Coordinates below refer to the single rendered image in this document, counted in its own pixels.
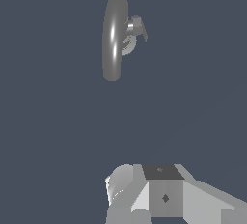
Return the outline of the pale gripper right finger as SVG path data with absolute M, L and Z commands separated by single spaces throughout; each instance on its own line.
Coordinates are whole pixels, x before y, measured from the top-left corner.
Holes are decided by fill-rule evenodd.
M 146 184 L 131 206 L 136 223 L 182 218 L 187 224 L 247 224 L 247 203 L 197 181 L 181 164 L 142 165 Z

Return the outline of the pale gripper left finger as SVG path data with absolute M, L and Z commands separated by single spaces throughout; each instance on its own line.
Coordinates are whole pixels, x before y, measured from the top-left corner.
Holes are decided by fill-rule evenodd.
M 133 207 L 148 183 L 140 164 L 117 167 L 105 183 L 109 201 L 105 224 L 151 224 L 145 208 Z

